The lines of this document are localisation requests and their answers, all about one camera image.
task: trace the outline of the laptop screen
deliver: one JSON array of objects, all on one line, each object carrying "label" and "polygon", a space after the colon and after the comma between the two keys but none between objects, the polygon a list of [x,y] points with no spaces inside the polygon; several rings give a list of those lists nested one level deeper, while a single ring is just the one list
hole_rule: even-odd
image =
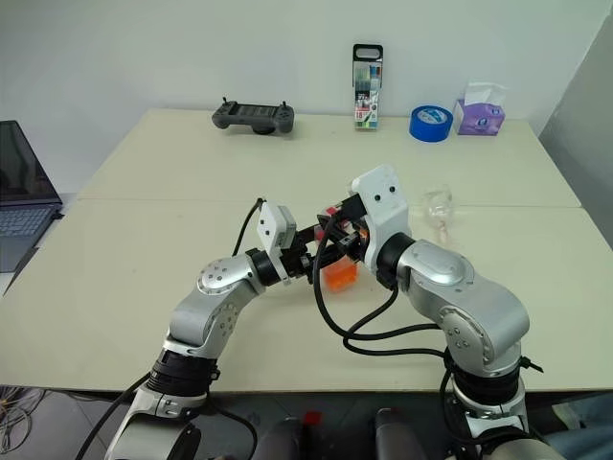
[{"label": "laptop screen", "polygon": [[3,204],[59,201],[54,186],[15,121],[0,122],[0,201]]}]

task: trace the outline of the tissue box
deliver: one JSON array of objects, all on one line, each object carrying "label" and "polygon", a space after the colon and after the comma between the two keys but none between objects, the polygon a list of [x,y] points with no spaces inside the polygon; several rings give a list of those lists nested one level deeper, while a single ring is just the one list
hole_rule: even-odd
[{"label": "tissue box", "polygon": [[495,136],[505,121],[505,111],[500,105],[472,103],[464,105],[459,99],[453,109],[453,126],[458,134]]}]

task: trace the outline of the robotic arm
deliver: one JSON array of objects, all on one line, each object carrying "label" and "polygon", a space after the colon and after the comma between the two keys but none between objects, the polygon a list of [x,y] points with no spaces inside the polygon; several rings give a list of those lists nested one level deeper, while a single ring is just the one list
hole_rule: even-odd
[{"label": "robotic arm", "polygon": [[[519,340],[529,319],[519,300],[475,273],[463,256],[411,239],[408,207],[389,166],[356,178],[350,197],[336,209],[332,223],[320,217],[330,223],[326,239],[333,244],[322,241],[318,266],[343,255],[363,262],[383,286],[398,285],[418,312],[443,330],[446,377],[452,376],[454,395],[454,410],[445,419],[453,417],[447,424],[466,458],[482,453],[483,458],[513,458],[513,443],[521,445],[521,458],[560,458],[537,442],[533,446],[539,453],[534,455],[540,456],[525,453],[532,440],[526,439],[519,377],[526,362]],[[346,225],[337,225],[341,221]],[[352,231],[346,230],[347,223]],[[216,361],[242,308],[268,286],[289,284],[303,275],[312,282],[319,276],[307,251],[314,226],[297,231],[287,208],[267,201],[261,206],[258,233],[264,250],[210,263],[174,310],[163,350],[148,381],[138,388],[105,460],[193,459],[200,433],[190,420],[219,376]]]}]

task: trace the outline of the roll of tape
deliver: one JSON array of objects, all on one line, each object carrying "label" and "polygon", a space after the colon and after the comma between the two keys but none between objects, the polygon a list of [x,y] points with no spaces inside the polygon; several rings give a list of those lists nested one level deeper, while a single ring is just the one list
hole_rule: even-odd
[{"label": "roll of tape", "polygon": [[424,142],[440,142],[449,135],[453,115],[445,108],[422,105],[411,112],[409,132]]}]

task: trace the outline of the laptop keyboard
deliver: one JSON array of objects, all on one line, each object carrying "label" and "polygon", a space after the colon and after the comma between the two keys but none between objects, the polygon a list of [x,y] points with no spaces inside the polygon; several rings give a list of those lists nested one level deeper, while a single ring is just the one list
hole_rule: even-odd
[{"label": "laptop keyboard", "polygon": [[51,212],[51,208],[0,210],[0,237],[33,235]]}]

